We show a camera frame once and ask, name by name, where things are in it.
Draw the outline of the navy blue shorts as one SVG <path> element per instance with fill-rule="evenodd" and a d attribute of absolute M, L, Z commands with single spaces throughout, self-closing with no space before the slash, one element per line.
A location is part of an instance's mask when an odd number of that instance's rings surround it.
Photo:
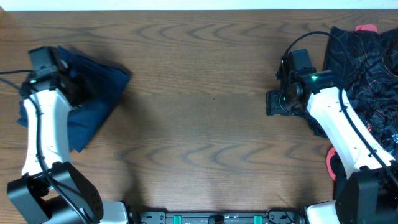
<path fill-rule="evenodd" d="M 70 66 L 68 76 L 81 87 L 83 100 L 68 115 L 70 150 L 81 152 L 118 104 L 132 73 L 124 67 L 98 63 L 61 46 L 60 57 Z"/>

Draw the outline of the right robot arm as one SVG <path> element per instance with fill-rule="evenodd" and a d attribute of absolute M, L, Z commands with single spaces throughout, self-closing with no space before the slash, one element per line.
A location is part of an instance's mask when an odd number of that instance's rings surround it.
<path fill-rule="evenodd" d="M 397 223 L 397 161 L 373 138 L 331 71 L 278 71 L 266 94 L 269 116 L 308 112 L 326 133 L 347 183 L 333 201 L 304 208 L 296 223 Z"/>

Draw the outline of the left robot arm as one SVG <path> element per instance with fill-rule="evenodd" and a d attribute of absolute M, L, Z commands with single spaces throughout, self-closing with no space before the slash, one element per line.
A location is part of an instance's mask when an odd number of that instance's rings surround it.
<path fill-rule="evenodd" d="M 129 223 L 122 202 L 102 200 L 72 164 L 67 120 L 73 90 L 62 65 L 36 65 L 20 89 L 29 140 L 20 179 L 7 196 L 27 223 Z"/>

